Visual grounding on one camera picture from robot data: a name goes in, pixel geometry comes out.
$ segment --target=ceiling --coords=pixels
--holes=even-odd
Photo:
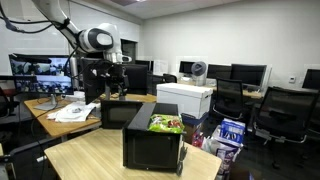
[[[240,0],[96,0],[141,19],[150,19]]]

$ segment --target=floor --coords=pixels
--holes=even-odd
[[[216,123],[209,119],[205,122],[207,133],[212,131]],[[2,142],[4,152],[8,153],[13,148],[35,142],[36,140],[46,137],[44,129],[37,121],[28,120],[19,123],[9,123],[0,125],[0,132],[10,131],[12,137]],[[301,180],[301,179],[320,179],[319,162],[320,162],[320,143],[317,140],[308,140],[306,146],[297,144],[276,144],[277,159],[281,165],[279,170],[271,166],[272,155],[268,146],[264,146],[264,141],[254,136],[246,137],[248,149],[243,149],[236,159],[235,164],[241,167],[261,173],[262,179],[266,180]],[[54,140],[42,148],[48,148],[60,143],[60,139]],[[309,150],[309,159],[305,162],[304,167],[296,165],[297,159],[303,147]],[[54,169],[48,163],[48,160],[37,162],[36,159],[43,155],[43,149],[40,146],[27,151],[17,153],[13,157],[14,168],[17,179],[57,179]]]

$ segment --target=snack bag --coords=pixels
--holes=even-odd
[[[149,131],[181,134],[183,129],[179,116],[154,114],[150,117]]]

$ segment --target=black office chair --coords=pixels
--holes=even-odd
[[[0,119],[13,115],[14,108],[19,104],[18,101],[10,102],[0,87]]]
[[[244,108],[241,81],[217,78],[216,99],[212,110],[225,118],[242,121]]]
[[[269,143],[273,167],[280,166],[275,160],[274,142],[303,143],[307,138],[310,115],[317,100],[316,93],[299,92],[269,87],[262,104],[253,117],[253,132]]]
[[[172,74],[163,74],[164,83],[177,83],[177,77]]]

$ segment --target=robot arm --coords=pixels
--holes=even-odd
[[[58,29],[73,48],[82,53],[103,52],[104,59],[122,63],[121,40],[117,27],[103,23],[80,31],[60,8],[59,0],[32,0],[39,11]]]

